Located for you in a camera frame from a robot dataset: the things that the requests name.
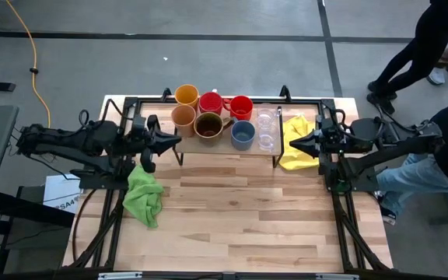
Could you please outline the yellow plastic cup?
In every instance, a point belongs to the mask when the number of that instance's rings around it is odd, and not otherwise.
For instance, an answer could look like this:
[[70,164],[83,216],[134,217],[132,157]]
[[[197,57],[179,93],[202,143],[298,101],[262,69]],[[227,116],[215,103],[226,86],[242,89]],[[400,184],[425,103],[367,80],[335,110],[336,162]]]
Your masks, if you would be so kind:
[[174,93],[175,100],[180,105],[188,105],[198,110],[199,92],[196,86],[184,84],[179,86]]

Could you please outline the yellow cloth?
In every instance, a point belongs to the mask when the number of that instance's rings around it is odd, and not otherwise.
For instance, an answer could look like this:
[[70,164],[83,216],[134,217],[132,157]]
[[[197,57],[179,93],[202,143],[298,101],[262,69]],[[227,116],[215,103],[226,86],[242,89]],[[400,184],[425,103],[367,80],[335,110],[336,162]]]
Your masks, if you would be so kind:
[[297,115],[283,123],[284,153],[279,161],[285,170],[301,170],[319,166],[319,159],[293,148],[289,143],[307,136],[315,128],[315,123],[303,115]]

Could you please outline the brown green glazed mug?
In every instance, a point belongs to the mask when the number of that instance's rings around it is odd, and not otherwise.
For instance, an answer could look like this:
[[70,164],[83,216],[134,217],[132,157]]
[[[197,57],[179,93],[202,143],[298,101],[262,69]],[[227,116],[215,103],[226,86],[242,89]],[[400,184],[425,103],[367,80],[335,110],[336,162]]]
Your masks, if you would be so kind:
[[204,112],[195,119],[194,130],[203,145],[214,146],[219,143],[222,133],[235,122],[235,117],[221,118],[216,113]]

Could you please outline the silver bracket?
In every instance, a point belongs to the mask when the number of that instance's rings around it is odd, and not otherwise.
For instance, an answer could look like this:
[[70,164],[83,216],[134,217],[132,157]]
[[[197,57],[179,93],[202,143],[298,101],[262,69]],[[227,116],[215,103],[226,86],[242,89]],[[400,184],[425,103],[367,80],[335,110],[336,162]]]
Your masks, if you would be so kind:
[[142,279],[141,271],[123,271],[100,273],[97,280],[139,280]]
[[316,280],[360,280],[358,275],[350,274],[316,274]]

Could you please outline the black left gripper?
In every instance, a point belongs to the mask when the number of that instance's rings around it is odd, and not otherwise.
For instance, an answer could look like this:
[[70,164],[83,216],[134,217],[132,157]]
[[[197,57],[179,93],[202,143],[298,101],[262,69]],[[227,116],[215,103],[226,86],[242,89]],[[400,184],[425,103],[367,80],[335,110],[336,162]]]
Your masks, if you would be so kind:
[[132,139],[140,146],[135,151],[141,154],[140,163],[143,170],[146,173],[154,173],[156,165],[152,161],[153,153],[161,156],[166,150],[178,144],[181,137],[160,131],[158,117],[155,114],[149,115],[148,118],[136,114],[132,121]]

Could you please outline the grey blue mug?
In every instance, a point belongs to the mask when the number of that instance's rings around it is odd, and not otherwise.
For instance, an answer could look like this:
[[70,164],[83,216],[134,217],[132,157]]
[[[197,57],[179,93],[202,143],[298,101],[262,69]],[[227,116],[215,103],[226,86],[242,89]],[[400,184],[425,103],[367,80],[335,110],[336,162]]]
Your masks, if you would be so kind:
[[231,127],[232,146],[240,151],[250,149],[253,144],[255,127],[249,121],[237,121]]

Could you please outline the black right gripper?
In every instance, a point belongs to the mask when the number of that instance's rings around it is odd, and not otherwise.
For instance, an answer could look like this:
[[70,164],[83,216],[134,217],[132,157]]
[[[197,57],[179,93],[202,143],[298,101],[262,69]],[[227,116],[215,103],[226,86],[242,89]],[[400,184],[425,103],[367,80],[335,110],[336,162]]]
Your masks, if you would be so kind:
[[313,158],[317,158],[319,152],[331,154],[344,152],[344,134],[340,132],[336,120],[317,115],[316,128],[316,131],[310,132],[307,136],[290,141],[290,146]]

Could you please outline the clear footed glass mug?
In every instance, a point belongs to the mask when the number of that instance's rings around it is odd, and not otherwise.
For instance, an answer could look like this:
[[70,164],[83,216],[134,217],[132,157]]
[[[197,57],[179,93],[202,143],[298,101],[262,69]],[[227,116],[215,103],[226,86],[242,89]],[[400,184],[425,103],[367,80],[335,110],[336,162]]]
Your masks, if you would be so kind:
[[278,117],[278,107],[272,103],[262,103],[257,108],[257,124],[260,128],[275,126]]

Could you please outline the orange plastic cup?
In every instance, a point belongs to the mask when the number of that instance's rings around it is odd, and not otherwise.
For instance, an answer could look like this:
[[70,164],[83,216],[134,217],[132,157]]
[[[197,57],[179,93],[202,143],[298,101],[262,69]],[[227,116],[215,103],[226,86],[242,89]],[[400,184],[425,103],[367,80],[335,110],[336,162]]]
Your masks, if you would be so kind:
[[194,135],[196,111],[189,105],[178,105],[171,112],[171,119],[181,137],[190,138]]

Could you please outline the clear plastic cup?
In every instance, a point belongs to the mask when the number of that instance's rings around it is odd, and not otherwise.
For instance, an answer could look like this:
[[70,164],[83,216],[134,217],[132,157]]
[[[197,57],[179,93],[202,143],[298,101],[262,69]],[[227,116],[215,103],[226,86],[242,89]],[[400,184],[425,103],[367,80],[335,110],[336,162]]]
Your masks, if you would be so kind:
[[258,136],[258,145],[260,149],[267,152],[273,152],[275,150],[275,142],[278,138],[278,129],[275,125],[270,124],[268,126],[259,127]]

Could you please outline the green cloth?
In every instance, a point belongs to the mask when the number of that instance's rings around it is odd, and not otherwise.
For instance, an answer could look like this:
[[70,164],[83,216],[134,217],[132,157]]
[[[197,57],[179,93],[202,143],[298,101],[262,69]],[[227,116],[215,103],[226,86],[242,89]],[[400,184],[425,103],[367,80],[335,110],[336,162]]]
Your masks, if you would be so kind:
[[164,191],[152,174],[136,166],[128,176],[128,191],[123,206],[148,228],[157,228],[156,216],[163,209],[161,197]]

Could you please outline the white printed paper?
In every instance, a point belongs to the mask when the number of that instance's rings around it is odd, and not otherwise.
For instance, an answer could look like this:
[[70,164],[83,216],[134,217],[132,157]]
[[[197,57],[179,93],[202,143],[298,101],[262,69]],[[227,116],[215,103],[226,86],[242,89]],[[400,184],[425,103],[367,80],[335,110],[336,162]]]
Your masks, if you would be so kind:
[[82,190],[80,179],[72,174],[47,176],[44,185],[43,204],[75,214]]

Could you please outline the wooden shelf with black frame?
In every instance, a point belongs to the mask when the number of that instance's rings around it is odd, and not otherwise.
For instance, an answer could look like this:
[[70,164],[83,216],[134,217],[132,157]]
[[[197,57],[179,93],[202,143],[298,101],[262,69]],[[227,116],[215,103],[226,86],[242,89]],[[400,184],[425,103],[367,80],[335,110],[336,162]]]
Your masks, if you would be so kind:
[[[178,156],[179,163],[183,162],[183,154],[197,153],[197,154],[222,154],[222,155],[245,155],[245,156],[267,156],[272,158],[272,166],[277,167],[279,160],[282,158],[284,153],[284,142],[282,139],[282,107],[278,107],[279,117],[276,127],[278,129],[278,138],[275,142],[275,150],[273,152],[267,152],[260,149],[258,145],[258,132],[259,126],[257,124],[257,108],[261,103],[253,105],[253,113],[249,122],[255,127],[254,141],[250,149],[246,151],[240,151],[235,149],[231,143],[231,127],[227,128],[223,133],[222,137],[217,145],[206,146],[200,141],[196,132],[194,136],[190,138],[183,138],[183,140],[176,145],[174,152]],[[229,111],[224,110],[220,116],[221,118],[230,117]]]

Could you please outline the red mug with white handle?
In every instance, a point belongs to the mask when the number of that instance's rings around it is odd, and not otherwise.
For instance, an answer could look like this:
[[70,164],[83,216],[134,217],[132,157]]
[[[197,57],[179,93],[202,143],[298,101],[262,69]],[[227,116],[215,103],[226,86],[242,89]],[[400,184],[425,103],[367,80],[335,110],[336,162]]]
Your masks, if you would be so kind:
[[223,109],[223,98],[217,92],[206,92],[198,101],[198,109],[201,113],[215,113],[220,115]]

